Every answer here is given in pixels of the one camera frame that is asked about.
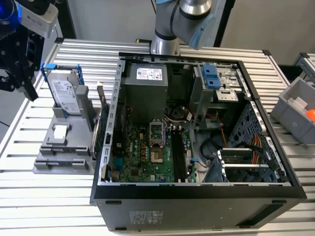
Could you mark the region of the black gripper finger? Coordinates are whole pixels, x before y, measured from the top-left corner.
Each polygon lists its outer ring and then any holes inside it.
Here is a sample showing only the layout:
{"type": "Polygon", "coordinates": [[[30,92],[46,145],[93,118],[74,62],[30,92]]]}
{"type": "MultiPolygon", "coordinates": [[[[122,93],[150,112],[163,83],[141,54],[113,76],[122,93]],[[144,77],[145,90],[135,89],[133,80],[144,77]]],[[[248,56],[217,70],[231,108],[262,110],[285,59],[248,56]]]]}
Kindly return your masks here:
{"type": "Polygon", "coordinates": [[[16,71],[14,78],[15,88],[19,92],[23,92],[29,101],[35,101],[38,98],[38,94],[33,86],[35,82],[34,71],[31,70],[27,73],[16,71]]]}
{"type": "Polygon", "coordinates": [[[23,92],[23,74],[21,72],[0,71],[0,89],[8,92],[23,92]]]}

